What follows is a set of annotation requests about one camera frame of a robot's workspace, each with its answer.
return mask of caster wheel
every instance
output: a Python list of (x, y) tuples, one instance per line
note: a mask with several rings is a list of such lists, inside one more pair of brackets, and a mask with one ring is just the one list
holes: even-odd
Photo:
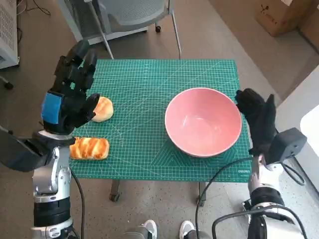
[(119, 200), (120, 194), (112, 195), (110, 194), (110, 200), (112, 202), (117, 202)]
[(199, 206), (200, 207), (204, 207), (204, 205), (205, 205), (205, 201), (203, 201), (203, 200), (199, 201)]
[(5, 83), (4, 87), (5, 87), (7, 90), (12, 90), (12, 89), (13, 89), (13, 84), (11, 84), (10, 82), (8, 82), (8, 83)]
[(155, 27), (156, 33), (160, 33), (160, 30), (161, 30), (161, 27), (160, 27), (160, 26), (156, 26), (156, 27)]

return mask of shoe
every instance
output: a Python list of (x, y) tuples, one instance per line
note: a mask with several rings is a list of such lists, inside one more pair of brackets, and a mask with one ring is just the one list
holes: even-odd
[(184, 236), (191, 230), (195, 230), (193, 223), (191, 223), (191, 221), (184, 221), (179, 229), (179, 239), (184, 239)]
[(153, 235), (153, 239), (157, 239), (158, 237), (158, 228), (156, 226), (156, 223), (153, 220), (147, 220), (142, 224), (143, 227), (145, 227), (150, 233)]

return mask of black cable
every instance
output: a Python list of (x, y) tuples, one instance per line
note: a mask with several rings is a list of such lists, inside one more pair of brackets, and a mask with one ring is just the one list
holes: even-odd
[(73, 173), (72, 169), (70, 168), (72, 177), (74, 178), (79, 191), (80, 191), (80, 195), (81, 195), (81, 201), (82, 201), (82, 219), (81, 219), (81, 239), (84, 239), (84, 222), (85, 222), (85, 205), (84, 205), (84, 194), (83, 194), (83, 190), (81, 187), (81, 184), (79, 182), (79, 179), (77, 178), (77, 176), (75, 176), (75, 174)]
[(291, 179), (294, 180), (298, 185), (304, 186), (306, 184), (304, 178), (301, 176), (299, 172), (297, 172), (295, 169), (285, 164), (284, 162), (280, 162), (280, 164), (284, 168), (285, 172), (289, 175), (289, 177), (291, 177)]
[(252, 210), (246, 211), (246, 212), (238, 212), (238, 213), (232, 213), (232, 214), (228, 214), (228, 215), (222, 216), (222, 217), (216, 219), (214, 221), (213, 225), (212, 225), (211, 230), (212, 230), (212, 234), (213, 234), (213, 239), (217, 239), (216, 226), (217, 226), (218, 223), (222, 222), (223, 220), (226, 220), (226, 219), (229, 219), (229, 218), (234, 218), (234, 217), (240, 217), (240, 216), (245, 216), (245, 215), (256, 214), (256, 213), (262, 213), (262, 212), (264, 212), (266, 210), (269, 210), (269, 209), (272, 209), (272, 208), (283, 209), (283, 210), (286, 210), (286, 211), (290, 212), (296, 218), (296, 220), (297, 220), (297, 222), (299, 224), (300, 230), (303, 233), (304, 238), (308, 239), (307, 238), (307, 234), (306, 234), (306, 230), (304, 228), (304, 225), (301, 222), (301, 220), (298, 217), (298, 215), (293, 210), (291, 210), (290, 208), (287, 208), (287, 207), (284, 207), (284, 206), (281, 206), (281, 205), (271, 205), (271, 206), (264, 207), (264, 208), (257, 208), (257, 209), (252, 209)]
[(76, 232), (76, 230), (74, 228), (72, 228), (72, 232), (75, 234), (75, 237), (77, 239), (80, 239), (79, 234)]
[(35, 9), (39, 9), (41, 12), (43, 12), (45, 15), (51, 16), (51, 13), (48, 9), (40, 7), (35, 0), (33, 0), (34, 4), (36, 5), (36, 7), (32, 7), (32, 8), (28, 8), (26, 11), (32, 11)]
[(19, 27), (17, 27), (16, 30), (17, 30), (17, 32), (20, 32), (20, 37), (18, 38), (18, 45), (19, 45), (19, 43), (22, 40), (23, 31)]
[(216, 177), (226, 168), (229, 168), (230, 166), (236, 164), (236, 163), (240, 163), (240, 162), (244, 162), (244, 161), (248, 161), (248, 160), (252, 160), (252, 158), (242, 158), (242, 159), (238, 159), (236, 161), (233, 161), (231, 163), (226, 164), (225, 166), (221, 167), (218, 172), (211, 178), (211, 180), (209, 181), (209, 183), (206, 185), (206, 187), (204, 188), (202, 194), (199, 197), (199, 200), (197, 202), (197, 206), (196, 206), (196, 212), (195, 212), (195, 228), (196, 228), (196, 235), (197, 238), (199, 238), (199, 229), (198, 229), (198, 209), (199, 209), (199, 203), (201, 202), (201, 199), (203, 197), (203, 195), (206, 193), (207, 189), (209, 188), (209, 186), (215, 181)]

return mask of bowl rim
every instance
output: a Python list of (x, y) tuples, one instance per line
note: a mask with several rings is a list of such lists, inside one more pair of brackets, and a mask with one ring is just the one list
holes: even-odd
[(212, 89), (212, 88), (207, 88), (207, 87), (195, 87), (195, 88), (190, 88), (190, 89), (184, 90), (184, 91), (182, 91), (182, 92), (179, 92), (176, 96), (174, 96), (173, 99), (169, 102), (169, 104), (168, 104), (168, 106), (167, 106), (167, 108), (166, 108), (165, 117), (164, 117), (165, 129), (166, 129), (166, 132), (167, 132), (169, 138), (171, 139), (171, 141), (172, 141), (180, 150), (182, 150), (183, 152), (185, 152), (185, 153), (187, 153), (187, 154), (189, 154), (189, 155), (191, 155), (191, 156), (201, 157), (201, 158), (207, 158), (207, 157), (216, 156), (216, 155), (219, 155), (219, 154), (221, 154), (221, 153), (227, 151), (228, 149), (230, 149), (230, 148), (237, 142), (237, 140), (238, 140), (238, 138), (239, 138), (239, 136), (240, 136), (240, 134), (241, 134), (241, 130), (242, 130), (242, 127), (243, 127), (243, 122), (242, 122), (241, 114), (240, 114), (240, 112), (239, 112), (239, 110), (238, 110), (237, 107), (236, 107), (236, 109), (237, 109), (237, 113), (238, 113), (239, 119), (240, 119), (240, 128), (239, 128), (239, 131), (238, 131), (237, 136), (234, 138), (233, 142), (232, 142), (231, 144), (229, 144), (228, 147), (226, 147), (226, 148), (224, 148), (224, 149), (222, 149), (222, 150), (220, 150), (220, 151), (218, 151), (218, 152), (216, 152), (216, 153), (213, 153), (213, 154), (201, 154), (201, 155), (192, 154), (191, 152), (189, 152), (189, 151), (183, 149), (180, 145), (178, 145), (178, 144), (175, 142), (175, 140), (172, 139), (171, 135), (169, 134), (169, 132), (168, 132), (168, 130), (167, 130), (167, 126), (166, 126), (166, 125), (167, 125), (167, 111), (168, 111), (169, 107), (172, 105), (173, 101), (174, 101), (179, 95), (181, 95), (181, 94), (183, 94), (183, 93), (185, 93), (185, 92), (187, 92), (187, 91), (192, 91), (192, 90), (196, 90), (196, 89), (206, 89), (206, 90), (215, 91), (215, 92), (217, 92), (217, 93), (219, 93), (219, 94), (225, 96), (231, 103), (233, 103), (234, 105), (236, 105), (236, 104), (231, 100), (231, 98), (229, 98), (227, 95), (225, 95), (224, 93), (222, 93), (222, 92), (220, 92), (220, 91), (218, 91), (218, 90)]

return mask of bread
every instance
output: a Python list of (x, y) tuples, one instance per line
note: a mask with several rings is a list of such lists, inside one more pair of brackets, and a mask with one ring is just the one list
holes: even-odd
[(75, 137), (74, 145), (70, 146), (70, 157), (73, 159), (105, 159), (109, 155), (110, 144), (105, 138)]
[(113, 103), (108, 98), (100, 96), (99, 102), (93, 112), (96, 114), (92, 121), (102, 122), (108, 120), (113, 115)]

